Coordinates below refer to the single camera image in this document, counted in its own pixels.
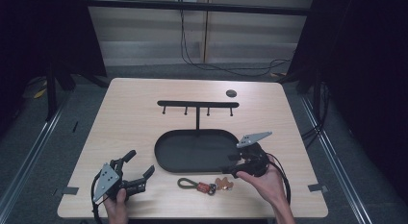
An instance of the person's left hand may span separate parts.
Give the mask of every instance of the person's left hand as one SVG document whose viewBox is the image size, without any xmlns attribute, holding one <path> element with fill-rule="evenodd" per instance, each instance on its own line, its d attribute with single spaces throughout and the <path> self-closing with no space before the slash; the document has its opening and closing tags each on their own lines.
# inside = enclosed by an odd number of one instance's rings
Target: person's left hand
<svg viewBox="0 0 408 224">
<path fill-rule="evenodd" d="M 122 188 L 116 196 L 116 201 L 111 198 L 103 202 L 106 212 L 108 213 L 109 224 L 127 224 L 129 221 L 126 205 L 126 189 Z"/>
</svg>

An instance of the light wood table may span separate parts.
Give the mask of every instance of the light wood table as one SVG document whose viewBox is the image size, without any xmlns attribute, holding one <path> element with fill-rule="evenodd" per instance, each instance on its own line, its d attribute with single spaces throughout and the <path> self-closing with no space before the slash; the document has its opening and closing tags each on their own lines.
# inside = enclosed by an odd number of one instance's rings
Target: light wood table
<svg viewBox="0 0 408 224">
<path fill-rule="evenodd" d="M 228 89 L 238 95 L 230 98 Z M 271 206 L 250 184 L 220 173 L 176 174 L 163 170 L 156 161 L 154 146 L 167 131 L 195 128 L 195 109 L 184 115 L 184 108 L 166 108 L 159 100 L 238 102 L 233 116 L 226 109 L 201 110 L 200 129 L 222 129 L 237 139 L 244 135 L 273 131 L 259 141 L 266 152 L 283 164 L 292 188 L 295 217 L 325 217 L 328 214 L 321 191 L 310 192 L 308 185 L 317 178 L 297 130 L 281 85 L 195 80 L 114 79 L 95 118 L 89 137 L 69 181 L 78 187 L 76 195 L 64 195 L 58 215 L 65 218 L 92 216 L 90 185 L 104 162 L 122 158 L 130 150 L 137 155 L 123 167 L 124 180 L 136 180 L 154 164 L 146 192 L 127 202 L 131 218 L 268 218 Z M 177 180 L 187 177 L 213 183 L 227 177 L 232 190 L 219 190 L 210 196 L 195 189 L 181 189 Z M 103 205 L 101 217 L 106 217 Z"/>
</svg>

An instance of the black tray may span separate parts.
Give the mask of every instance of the black tray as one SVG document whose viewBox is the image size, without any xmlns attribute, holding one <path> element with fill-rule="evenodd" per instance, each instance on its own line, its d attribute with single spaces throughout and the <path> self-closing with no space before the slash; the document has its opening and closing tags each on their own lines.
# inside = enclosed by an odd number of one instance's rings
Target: black tray
<svg viewBox="0 0 408 224">
<path fill-rule="evenodd" d="M 237 164 L 237 138 L 224 130 L 174 130 L 156 142 L 155 155 L 160 167 L 173 173 L 220 172 Z"/>
</svg>

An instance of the black hook rack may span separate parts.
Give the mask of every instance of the black hook rack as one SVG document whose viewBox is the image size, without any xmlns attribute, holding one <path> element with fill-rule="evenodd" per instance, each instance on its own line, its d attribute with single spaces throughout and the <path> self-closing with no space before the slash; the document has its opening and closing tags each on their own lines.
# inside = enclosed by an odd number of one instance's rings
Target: black hook rack
<svg viewBox="0 0 408 224">
<path fill-rule="evenodd" d="M 210 115 L 210 108 L 229 108 L 230 116 L 233 116 L 232 109 L 237 108 L 238 102 L 195 102 L 195 101 L 158 101 L 157 104 L 163 108 L 163 114 L 166 114 L 166 107 L 185 107 L 184 115 L 187 115 L 188 107 L 195 107 L 196 130 L 200 129 L 200 109 L 207 108 L 207 115 Z"/>
</svg>

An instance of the wooden tabletop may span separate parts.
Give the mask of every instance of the wooden tabletop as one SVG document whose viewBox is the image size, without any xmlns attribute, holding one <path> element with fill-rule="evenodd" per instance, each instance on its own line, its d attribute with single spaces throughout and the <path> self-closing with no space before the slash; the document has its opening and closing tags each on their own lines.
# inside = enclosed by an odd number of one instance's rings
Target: wooden tabletop
<svg viewBox="0 0 408 224">
<path fill-rule="evenodd" d="M 226 91 L 237 92 L 234 98 Z M 123 166 L 123 179 L 141 177 L 154 164 L 146 192 L 127 202 L 131 218 L 268 218 L 271 206 L 250 184 L 221 173 L 170 173 L 157 163 L 154 146 L 165 132 L 195 129 L 195 111 L 184 115 L 184 108 L 158 106 L 159 100 L 238 102 L 233 116 L 226 109 L 202 110 L 201 129 L 222 129 L 237 139 L 244 135 L 272 131 L 259 141 L 266 152 L 283 164 L 292 189 L 295 217 L 325 217 L 328 214 L 320 191 L 308 185 L 318 181 L 297 130 L 293 114 L 281 85 L 196 80 L 114 79 L 106 93 L 89 137 L 74 169 L 68 187 L 78 187 L 76 195 L 64 195 L 58 215 L 65 218 L 92 218 L 90 185 L 104 162 L 122 158 L 130 150 L 137 155 Z M 177 180 L 187 177 L 196 182 L 213 183 L 216 178 L 234 183 L 232 190 L 210 196 L 195 189 L 181 189 Z M 99 208 L 106 217 L 103 205 Z"/>
</svg>

